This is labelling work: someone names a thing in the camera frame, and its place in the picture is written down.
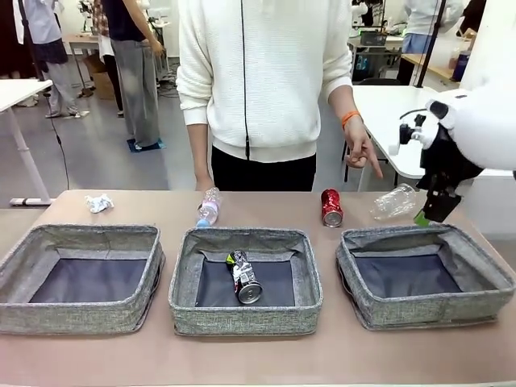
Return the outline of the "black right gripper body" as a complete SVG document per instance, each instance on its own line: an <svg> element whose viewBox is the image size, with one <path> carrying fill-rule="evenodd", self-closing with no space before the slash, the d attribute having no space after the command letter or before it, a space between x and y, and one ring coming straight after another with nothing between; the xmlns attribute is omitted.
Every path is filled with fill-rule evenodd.
<svg viewBox="0 0 516 387"><path fill-rule="evenodd" d="M449 130L441 124L431 146L421 152L420 167L424 174L416 187L424 190L455 190L484 170L460 152Z"/></svg>

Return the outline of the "person's left hand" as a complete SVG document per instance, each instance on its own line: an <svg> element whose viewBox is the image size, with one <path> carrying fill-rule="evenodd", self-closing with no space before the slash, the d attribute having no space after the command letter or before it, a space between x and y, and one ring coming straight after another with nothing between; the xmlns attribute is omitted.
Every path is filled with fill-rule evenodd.
<svg viewBox="0 0 516 387"><path fill-rule="evenodd" d="M381 166L366 126L359 115L351 117L343 126L344 136L350 154L345 156L346 164L355 169L362 169L369 164L379 178L383 177Z"/></svg>

